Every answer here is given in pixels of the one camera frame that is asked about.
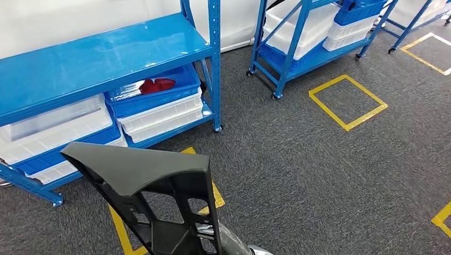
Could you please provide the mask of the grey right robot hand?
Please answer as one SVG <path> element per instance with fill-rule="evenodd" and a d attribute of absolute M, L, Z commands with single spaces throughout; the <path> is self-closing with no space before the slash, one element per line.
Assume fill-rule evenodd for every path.
<path fill-rule="evenodd" d="M 219 222 L 219 232 L 221 244 L 219 248 L 222 254 L 246 254 L 254 255 L 254 251 L 248 247 L 233 231 L 227 228 L 223 223 Z M 214 229 L 212 225 L 208 224 L 196 224 L 197 231 L 203 235 L 213 235 Z M 206 252 L 216 253 L 217 249 L 214 246 L 215 242 L 212 238 L 201 237 L 201 244 Z"/>

